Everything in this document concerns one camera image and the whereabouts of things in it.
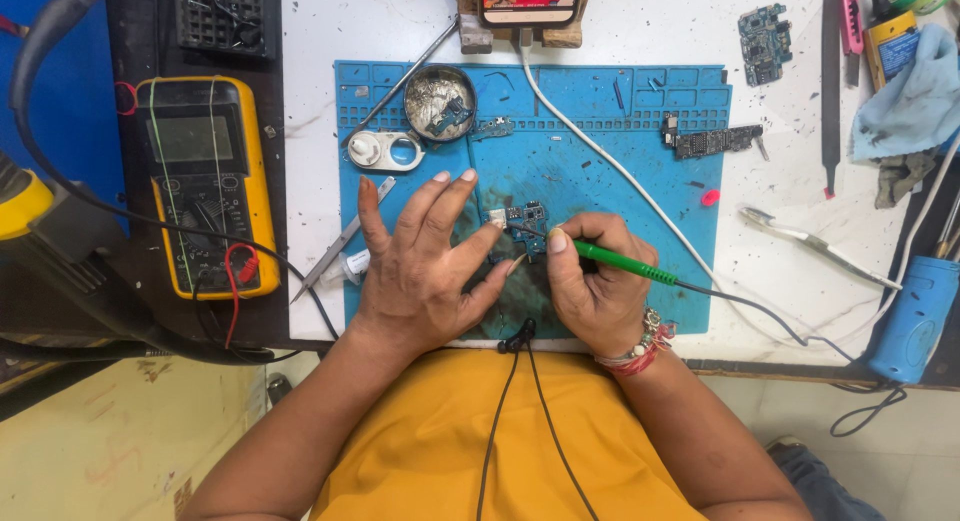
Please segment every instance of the yellow shirt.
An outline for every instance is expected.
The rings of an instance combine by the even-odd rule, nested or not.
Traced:
[[[536,353],[559,444],[603,521],[703,521],[666,471],[617,382],[585,355]],[[343,445],[310,521],[474,520],[494,413],[513,355],[424,355]],[[486,475],[483,519],[590,519],[557,453],[530,357],[520,354]]]

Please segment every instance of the jeans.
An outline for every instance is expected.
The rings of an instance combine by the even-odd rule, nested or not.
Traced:
[[[852,497],[807,448],[792,446],[774,452],[772,457],[814,521],[886,521],[869,503]]]

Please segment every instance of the shoe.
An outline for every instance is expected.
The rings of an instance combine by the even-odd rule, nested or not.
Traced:
[[[783,452],[784,450],[788,450],[790,448],[807,448],[807,444],[804,444],[804,442],[796,436],[785,434],[784,436],[781,436],[780,438],[777,438],[773,442],[767,444],[764,450],[767,451],[767,454],[772,456],[777,452]]]

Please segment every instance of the blue handle tool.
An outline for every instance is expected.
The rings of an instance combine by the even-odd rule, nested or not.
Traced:
[[[870,369],[900,383],[917,384],[940,343],[958,287],[960,262],[914,257]]]

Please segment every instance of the fingernail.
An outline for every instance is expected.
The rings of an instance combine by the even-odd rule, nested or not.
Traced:
[[[546,234],[546,248],[551,253],[561,253],[567,249],[567,233],[563,229],[554,227]]]
[[[510,274],[514,273],[514,270],[516,270],[517,267],[520,266],[521,263],[523,262],[523,259],[526,259],[526,258],[527,258],[526,253],[517,257],[516,260],[513,261],[513,264],[510,266],[510,269],[507,270],[507,277],[510,277]]]

